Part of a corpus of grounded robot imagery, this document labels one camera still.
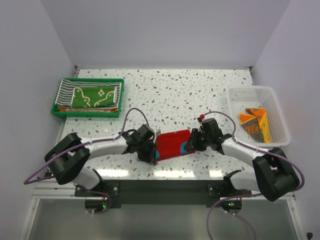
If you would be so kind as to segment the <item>red blue patterned towel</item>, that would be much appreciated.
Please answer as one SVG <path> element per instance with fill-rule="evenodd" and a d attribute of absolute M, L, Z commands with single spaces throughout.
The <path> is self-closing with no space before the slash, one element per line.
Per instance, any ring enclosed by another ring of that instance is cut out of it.
<path fill-rule="evenodd" d="M 191 137 L 191 132 L 179 130 L 174 132 L 162 133 L 156 137 L 156 161 L 163 161 L 171 158 L 176 158 L 184 155 L 195 153 L 195 151 L 186 150 L 185 146 Z"/>

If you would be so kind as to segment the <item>orange yellow patterned towel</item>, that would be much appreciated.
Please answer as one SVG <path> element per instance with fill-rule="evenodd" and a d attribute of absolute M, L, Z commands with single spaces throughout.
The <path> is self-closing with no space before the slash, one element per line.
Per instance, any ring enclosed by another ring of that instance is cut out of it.
<path fill-rule="evenodd" d="M 268 114 L 265 108 L 246 108 L 238 118 L 242 128 L 257 142 L 271 143 Z"/>

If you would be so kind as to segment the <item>green frog pattern towel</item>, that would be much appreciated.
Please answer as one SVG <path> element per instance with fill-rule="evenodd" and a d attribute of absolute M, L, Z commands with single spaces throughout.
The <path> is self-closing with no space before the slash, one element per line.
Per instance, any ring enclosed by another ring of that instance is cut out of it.
<path fill-rule="evenodd" d="M 114 105 L 117 100 L 115 86 L 75 87 L 71 106 L 73 108 L 104 108 Z"/>

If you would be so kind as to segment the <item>green white striped towel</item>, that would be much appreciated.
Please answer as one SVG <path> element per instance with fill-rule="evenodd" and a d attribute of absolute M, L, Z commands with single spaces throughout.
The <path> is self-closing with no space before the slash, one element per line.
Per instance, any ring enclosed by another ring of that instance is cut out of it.
<path fill-rule="evenodd" d="M 101 87 L 101 86 L 115 86 L 117 87 L 116 103 L 107 107 L 93 107 L 97 109 L 117 109 L 121 103 L 122 93 L 124 89 L 124 80 L 117 78 L 64 78 L 61 80 L 58 92 L 55 99 L 55 106 L 63 108 L 72 107 L 72 98 L 74 88 L 77 87 Z"/>

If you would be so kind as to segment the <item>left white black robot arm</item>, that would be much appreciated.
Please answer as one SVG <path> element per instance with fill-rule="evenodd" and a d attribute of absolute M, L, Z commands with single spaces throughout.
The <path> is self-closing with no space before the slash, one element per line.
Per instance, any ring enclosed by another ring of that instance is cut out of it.
<path fill-rule="evenodd" d="M 97 170 L 86 169 L 86 162 L 108 155 L 136 153 L 139 161 L 155 165 L 155 136 L 146 124 L 120 132 L 116 137 L 89 139 L 70 133 L 47 153 L 44 161 L 59 185 L 74 183 L 96 197 L 107 192 L 107 183 Z"/>

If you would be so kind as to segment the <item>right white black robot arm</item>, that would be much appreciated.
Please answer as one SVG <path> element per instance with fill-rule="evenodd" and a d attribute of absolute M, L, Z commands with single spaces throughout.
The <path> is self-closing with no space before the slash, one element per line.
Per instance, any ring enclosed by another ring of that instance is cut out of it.
<path fill-rule="evenodd" d="M 300 186 L 300 178 L 280 148 L 257 149 L 229 133 L 223 134 L 214 118 L 200 116 L 197 120 L 200 127 L 192 129 L 185 150 L 199 152 L 211 148 L 253 168 L 253 172 L 235 170 L 223 178 L 222 189 L 227 196 L 235 196 L 242 190 L 255 191 L 274 202 Z"/>

